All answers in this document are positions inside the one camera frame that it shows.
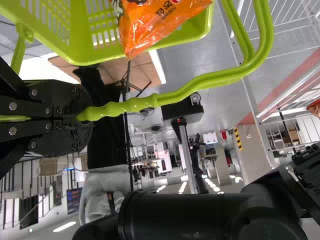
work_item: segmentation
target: shopping basket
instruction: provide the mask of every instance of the shopping basket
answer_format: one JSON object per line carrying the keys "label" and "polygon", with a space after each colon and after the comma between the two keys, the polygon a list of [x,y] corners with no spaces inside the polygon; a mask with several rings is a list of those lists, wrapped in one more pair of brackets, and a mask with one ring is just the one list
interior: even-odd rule
{"label": "shopping basket", "polygon": [[[198,40],[209,33],[214,4],[189,19],[170,36],[149,50]],[[0,14],[17,25],[19,72],[25,40],[38,39],[77,66],[87,66],[124,57],[116,12],[109,0],[2,0]]]}
{"label": "shopping basket", "polygon": [[[268,0],[253,0],[260,34],[260,44],[256,52],[233,0],[220,1],[243,53],[241,66],[197,76],[173,92],[153,93],[142,98],[132,97],[125,102],[109,102],[102,107],[87,107],[77,119],[97,121],[105,116],[115,117],[124,112],[138,112],[147,107],[156,108],[177,103],[198,90],[233,84],[257,69],[269,55],[274,41],[274,27]],[[119,45],[115,17],[113,10],[110,7],[106,8],[108,4],[108,0],[1,1],[0,13],[16,24],[19,33],[11,63],[13,70],[19,72],[26,48],[25,40],[31,42],[34,37],[75,65],[90,65],[122,57],[123,50]],[[203,37],[211,28],[212,17],[213,4],[152,49]],[[103,29],[106,29],[108,40]]]}

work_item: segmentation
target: screw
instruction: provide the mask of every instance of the screw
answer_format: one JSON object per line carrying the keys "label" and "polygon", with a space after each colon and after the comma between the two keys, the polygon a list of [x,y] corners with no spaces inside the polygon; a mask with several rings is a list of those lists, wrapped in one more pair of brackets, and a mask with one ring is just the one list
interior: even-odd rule
{"label": "screw", "polygon": [[61,130],[61,128],[62,128],[61,122],[58,122],[58,123],[56,124],[55,128],[56,128],[57,130]]}
{"label": "screw", "polygon": [[56,113],[59,114],[59,115],[61,115],[61,114],[62,114],[62,108],[61,108],[61,107],[58,107],[58,108],[56,109]]}
{"label": "screw", "polygon": [[17,104],[15,103],[15,102],[11,102],[10,104],[9,104],[9,109],[11,110],[11,111],[15,111],[16,109],[17,109]]}
{"label": "screw", "polygon": [[37,96],[38,90],[34,88],[34,89],[32,89],[31,93],[33,96]]}
{"label": "screw", "polygon": [[37,147],[37,143],[36,143],[35,141],[32,142],[32,143],[31,143],[31,148],[32,148],[32,149],[35,149],[36,147]]}
{"label": "screw", "polygon": [[17,129],[13,126],[13,127],[10,127],[10,129],[9,129],[9,134],[11,135],[11,136],[14,136],[14,135],[16,135],[16,133],[17,133]]}

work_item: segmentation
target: orange snack bag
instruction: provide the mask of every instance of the orange snack bag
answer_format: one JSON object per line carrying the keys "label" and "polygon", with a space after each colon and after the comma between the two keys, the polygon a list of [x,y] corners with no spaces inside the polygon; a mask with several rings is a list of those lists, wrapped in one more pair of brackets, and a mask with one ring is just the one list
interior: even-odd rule
{"label": "orange snack bag", "polygon": [[320,118],[320,99],[308,105],[306,109],[317,118]]}
{"label": "orange snack bag", "polygon": [[202,12],[212,0],[112,0],[128,60]]}

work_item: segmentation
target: white cloth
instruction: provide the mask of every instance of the white cloth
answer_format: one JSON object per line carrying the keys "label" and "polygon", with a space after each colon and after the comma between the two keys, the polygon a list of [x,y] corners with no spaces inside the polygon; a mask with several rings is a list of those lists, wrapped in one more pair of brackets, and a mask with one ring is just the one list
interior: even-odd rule
{"label": "white cloth", "polygon": [[111,214],[107,192],[113,192],[115,211],[118,213],[121,203],[130,192],[128,165],[89,170],[85,176],[80,198],[79,220],[81,225]]}

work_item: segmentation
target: green metal handle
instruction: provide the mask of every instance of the green metal handle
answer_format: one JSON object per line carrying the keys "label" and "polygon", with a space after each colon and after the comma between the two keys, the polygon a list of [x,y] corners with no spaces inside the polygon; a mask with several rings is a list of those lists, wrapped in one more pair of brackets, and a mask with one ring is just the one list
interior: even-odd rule
{"label": "green metal handle", "polygon": [[274,42],[274,26],[268,0],[253,0],[260,34],[260,45],[256,53],[233,0],[222,0],[222,4],[243,54],[241,66],[202,74],[173,92],[153,93],[142,98],[132,97],[125,102],[109,102],[101,107],[90,106],[77,116],[77,120],[97,121],[105,116],[116,117],[124,112],[138,112],[147,107],[174,104],[198,90],[227,86],[255,71],[266,60]]}

